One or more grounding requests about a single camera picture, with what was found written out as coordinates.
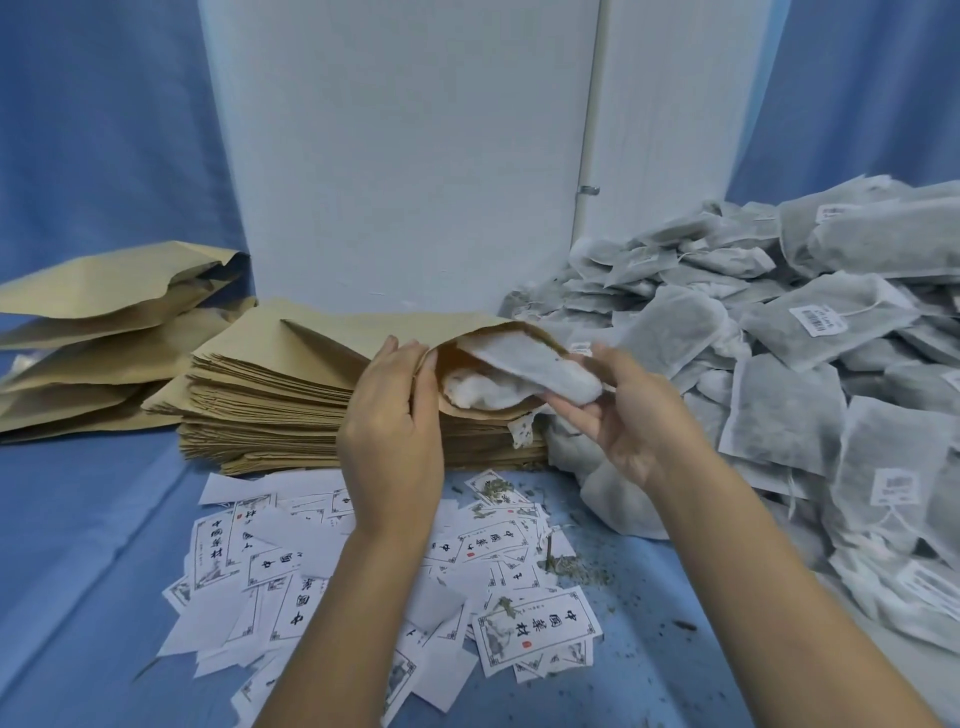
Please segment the stack of paper bags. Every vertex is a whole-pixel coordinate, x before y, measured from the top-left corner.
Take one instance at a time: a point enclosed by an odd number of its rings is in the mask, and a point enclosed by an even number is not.
[[[169,241],[76,258],[0,285],[0,313],[37,317],[0,333],[0,350],[31,350],[0,378],[0,442],[179,422],[140,405],[251,304],[196,308],[238,277],[197,276],[235,255]]]
[[[223,473],[335,468],[336,434],[364,368],[389,334],[439,348],[438,376],[472,359],[454,339],[480,328],[524,328],[562,351],[539,329],[479,313],[334,316],[284,300],[247,311],[199,347],[189,369],[144,402],[182,418],[188,457],[220,463]],[[517,468],[545,462],[546,448],[515,448],[507,425],[540,402],[508,410],[461,410],[442,400],[446,464]]]

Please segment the forearm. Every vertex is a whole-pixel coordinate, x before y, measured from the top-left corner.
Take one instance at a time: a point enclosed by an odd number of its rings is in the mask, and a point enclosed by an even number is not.
[[[648,488],[759,725],[939,725],[713,452]]]
[[[422,540],[354,531],[257,728],[379,725]]]

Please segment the right hand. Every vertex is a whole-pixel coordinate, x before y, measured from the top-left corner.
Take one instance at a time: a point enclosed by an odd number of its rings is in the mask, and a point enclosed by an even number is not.
[[[644,490],[658,487],[675,464],[713,453],[700,424],[665,376],[652,375],[626,352],[594,344],[593,358],[574,355],[616,388],[583,407],[552,392],[543,395],[557,414],[599,445],[628,480]]]

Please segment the barcode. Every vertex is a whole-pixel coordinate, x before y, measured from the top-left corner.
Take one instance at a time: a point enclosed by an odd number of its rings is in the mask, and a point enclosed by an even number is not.
[[[826,331],[829,324],[825,322],[816,311],[811,311],[809,308],[801,312],[811,326],[816,328],[818,331]]]

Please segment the white sticker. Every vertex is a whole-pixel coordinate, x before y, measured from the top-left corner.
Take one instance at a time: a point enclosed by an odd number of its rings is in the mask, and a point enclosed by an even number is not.
[[[960,369],[951,369],[940,375],[940,378],[957,392],[960,392]]]
[[[871,505],[919,505],[920,478],[900,468],[877,468]]]
[[[940,574],[911,561],[897,580],[934,609],[960,621],[960,589]]]
[[[789,309],[810,336],[835,336],[849,327],[843,316],[828,305],[801,305]]]
[[[581,353],[583,356],[593,356],[593,349],[589,341],[575,341],[567,348],[570,353]]]
[[[844,212],[850,212],[853,209],[860,209],[860,205],[844,205],[837,203],[835,205],[820,205],[817,207],[817,225],[829,220],[831,217],[842,215]]]

